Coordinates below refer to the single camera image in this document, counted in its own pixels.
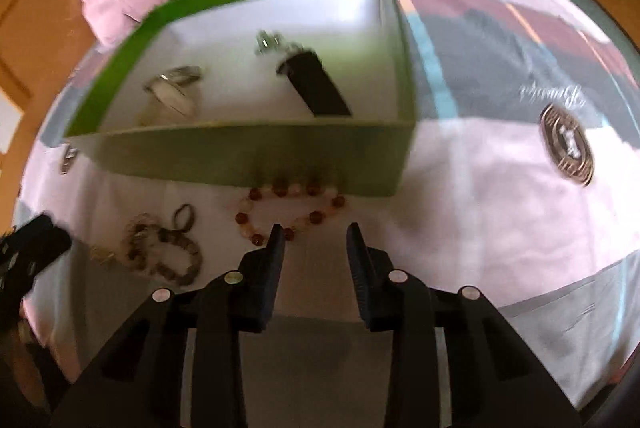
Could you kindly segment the small gold jewelry piece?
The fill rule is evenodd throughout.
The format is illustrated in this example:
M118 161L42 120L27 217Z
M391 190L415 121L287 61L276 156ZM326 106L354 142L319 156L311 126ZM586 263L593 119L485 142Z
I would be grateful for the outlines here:
M114 266L117 263L116 252L100 246L92 246L89 252L90 258L100 266Z

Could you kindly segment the silver bangle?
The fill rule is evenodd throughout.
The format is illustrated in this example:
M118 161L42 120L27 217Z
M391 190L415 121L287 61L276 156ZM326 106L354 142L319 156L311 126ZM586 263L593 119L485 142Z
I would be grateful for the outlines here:
M201 67L185 65L165 70L149 81L143 90L154 96L160 104L181 116L191 116L195 110L194 101L186 94L186 87L200 81Z

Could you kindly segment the black rectangular case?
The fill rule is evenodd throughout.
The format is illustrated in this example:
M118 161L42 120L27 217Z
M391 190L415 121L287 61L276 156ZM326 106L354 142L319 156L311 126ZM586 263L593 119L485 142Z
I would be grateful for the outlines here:
M352 116L320 58L311 50L289 55L277 67L277 74L288 78L314 117Z

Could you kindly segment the patterned bed sheet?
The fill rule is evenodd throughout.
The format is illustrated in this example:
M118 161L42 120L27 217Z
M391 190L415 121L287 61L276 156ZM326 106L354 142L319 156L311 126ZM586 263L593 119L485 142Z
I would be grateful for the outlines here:
M196 213L196 281L227 270L274 224L292 234L277 308L348 321L345 231L426 284L473 285L506 316L563 392L583 404L639 340L639 55L590 0L398 0L408 29L416 126L398 187L212 185L107 171L62 134L96 80L93 62L54 103L26 165L14 216L45 211L73 252L37 283L27 314L75 378L150 271L138 248L182 204ZM92 246L116 252L100 266Z

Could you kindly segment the green cardboard box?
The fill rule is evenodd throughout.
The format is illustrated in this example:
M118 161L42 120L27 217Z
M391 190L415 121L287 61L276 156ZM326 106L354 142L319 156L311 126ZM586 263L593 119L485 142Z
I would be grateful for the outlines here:
M319 182L394 194L416 126L408 29L398 0L171 0L94 81L64 136L107 171L212 185ZM352 111L314 117L277 67L311 50ZM201 67L191 116L143 90Z

